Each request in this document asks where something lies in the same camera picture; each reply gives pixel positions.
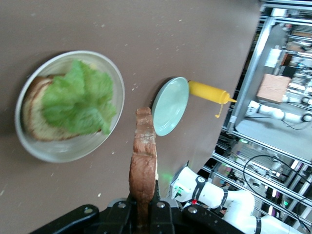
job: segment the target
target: white plate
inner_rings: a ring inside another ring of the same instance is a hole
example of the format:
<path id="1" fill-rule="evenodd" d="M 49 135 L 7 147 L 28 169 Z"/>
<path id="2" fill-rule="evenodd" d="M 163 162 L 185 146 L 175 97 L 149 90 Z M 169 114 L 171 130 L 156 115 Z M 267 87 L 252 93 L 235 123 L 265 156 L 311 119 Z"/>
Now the white plate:
<path id="1" fill-rule="evenodd" d="M 25 93 L 34 78 L 50 74 L 65 74 L 69 72 L 74 59 L 82 60 L 87 64 L 92 64 L 99 71 L 107 72 L 113 80 L 114 94 L 112 103 L 116 107 L 117 114 L 112 120 L 110 134 L 121 116 L 125 98 L 124 83 L 120 71 L 107 57 L 92 51 L 72 51 L 47 61 L 27 80 L 19 95 L 15 109 L 15 126 L 20 142 L 29 153 L 44 161 L 69 162 L 79 159 L 95 150 L 110 135 L 105 136 L 101 132 L 98 132 L 91 135 L 78 136 L 69 140 L 42 142 L 32 138 L 22 126 L 21 106 Z"/>

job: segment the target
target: plate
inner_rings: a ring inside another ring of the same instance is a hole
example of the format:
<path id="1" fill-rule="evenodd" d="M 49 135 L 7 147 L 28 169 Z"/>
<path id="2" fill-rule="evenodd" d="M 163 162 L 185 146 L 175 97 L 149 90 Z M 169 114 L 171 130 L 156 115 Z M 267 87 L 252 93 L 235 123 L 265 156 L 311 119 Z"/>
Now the plate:
<path id="1" fill-rule="evenodd" d="M 21 120 L 22 102 L 34 78 L 50 74 L 65 74 L 69 72 L 72 61 L 75 59 L 91 64 L 92 67 L 96 67 L 101 72 L 107 72 L 113 80 L 112 103 L 116 107 L 117 114 L 112 119 L 110 134 L 117 125 L 123 109 L 125 98 L 123 79 L 118 68 L 106 56 L 92 51 L 72 51 L 56 56 L 44 63 L 27 80 L 19 95 L 15 109 L 15 127 L 23 147 L 33 156 L 47 162 L 70 162 L 82 158 L 94 151 L 110 135 L 105 136 L 101 132 L 98 132 L 85 136 L 77 136 L 69 140 L 42 142 L 35 140 L 23 128 Z"/>
<path id="2" fill-rule="evenodd" d="M 155 132 L 170 133 L 180 122 L 189 100 L 190 88 L 184 77 L 173 78 L 158 92 L 152 106 Z"/>

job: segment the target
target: cardboard box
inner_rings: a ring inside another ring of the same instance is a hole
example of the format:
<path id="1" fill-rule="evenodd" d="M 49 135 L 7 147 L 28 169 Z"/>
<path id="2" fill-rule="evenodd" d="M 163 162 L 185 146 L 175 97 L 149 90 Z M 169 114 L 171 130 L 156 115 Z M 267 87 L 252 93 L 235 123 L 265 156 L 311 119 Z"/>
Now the cardboard box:
<path id="1" fill-rule="evenodd" d="M 290 81 L 289 77 L 265 74 L 257 97 L 261 100 L 280 104 Z"/>

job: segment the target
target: sandwich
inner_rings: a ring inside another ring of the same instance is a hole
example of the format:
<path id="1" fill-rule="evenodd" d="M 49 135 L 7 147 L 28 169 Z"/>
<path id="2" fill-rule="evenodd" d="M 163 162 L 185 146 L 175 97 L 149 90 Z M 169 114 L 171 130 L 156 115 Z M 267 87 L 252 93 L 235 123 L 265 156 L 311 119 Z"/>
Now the sandwich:
<path id="1" fill-rule="evenodd" d="M 110 133 L 116 114 L 113 81 L 107 73 L 74 60 L 65 75 L 36 77 L 22 106 L 25 130 L 36 140 L 66 140 Z"/>

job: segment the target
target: light green plate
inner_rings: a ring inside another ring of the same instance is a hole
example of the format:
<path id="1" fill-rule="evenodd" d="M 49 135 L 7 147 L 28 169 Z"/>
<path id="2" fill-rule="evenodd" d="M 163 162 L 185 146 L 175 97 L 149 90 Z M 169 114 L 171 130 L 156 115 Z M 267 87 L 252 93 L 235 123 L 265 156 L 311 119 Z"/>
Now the light green plate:
<path id="1" fill-rule="evenodd" d="M 189 94 L 189 84 L 184 77 L 173 78 L 160 89 L 152 106 L 154 128 L 158 136 L 167 135 L 180 122 Z"/>

